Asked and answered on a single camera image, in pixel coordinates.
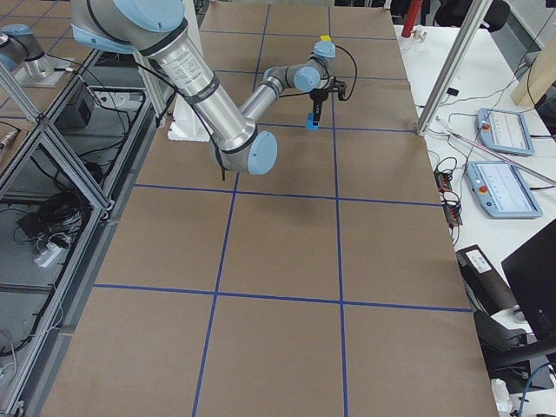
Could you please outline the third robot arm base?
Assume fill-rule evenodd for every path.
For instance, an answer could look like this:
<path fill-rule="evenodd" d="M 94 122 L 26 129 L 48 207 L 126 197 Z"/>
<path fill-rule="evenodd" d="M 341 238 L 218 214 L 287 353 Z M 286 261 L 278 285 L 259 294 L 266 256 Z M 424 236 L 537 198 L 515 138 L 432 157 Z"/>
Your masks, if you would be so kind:
<path fill-rule="evenodd" d="M 48 56 L 24 24 L 11 24 L 1 28 L 1 63 L 15 74 L 22 87 L 55 88 L 64 72 L 64 63 Z"/>

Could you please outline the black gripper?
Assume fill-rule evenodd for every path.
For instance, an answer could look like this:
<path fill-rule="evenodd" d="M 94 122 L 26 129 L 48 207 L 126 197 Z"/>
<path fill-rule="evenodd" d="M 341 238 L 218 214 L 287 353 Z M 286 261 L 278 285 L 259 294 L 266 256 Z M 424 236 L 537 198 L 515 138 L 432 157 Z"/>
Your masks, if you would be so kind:
<path fill-rule="evenodd" d="M 310 98 L 313 102 L 313 123 L 321 121 L 323 103 L 327 101 L 329 88 L 313 89 L 310 92 Z"/>

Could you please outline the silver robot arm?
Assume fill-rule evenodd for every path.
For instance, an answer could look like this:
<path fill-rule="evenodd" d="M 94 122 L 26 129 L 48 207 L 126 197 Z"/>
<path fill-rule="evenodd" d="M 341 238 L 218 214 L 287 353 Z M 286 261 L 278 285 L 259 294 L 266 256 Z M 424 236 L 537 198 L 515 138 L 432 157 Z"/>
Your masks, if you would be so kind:
<path fill-rule="evenodd" d="M 222 172 L 265 175 L 275 165 L 275 136 L 258 119 L 286 89 L 310 95 L 310 117 L 320 121 L 320 94 L 332 89 L 336 47 L 314 44 L 305 63 L 273 67 L 242 106 L 236 106 L 189 38 L 181 1 L 74 1 L 72 30 L 81 44 L 120 54 L 140 53 L 158 63 L 169 82 L 210 129 L 212 154 Z"/>

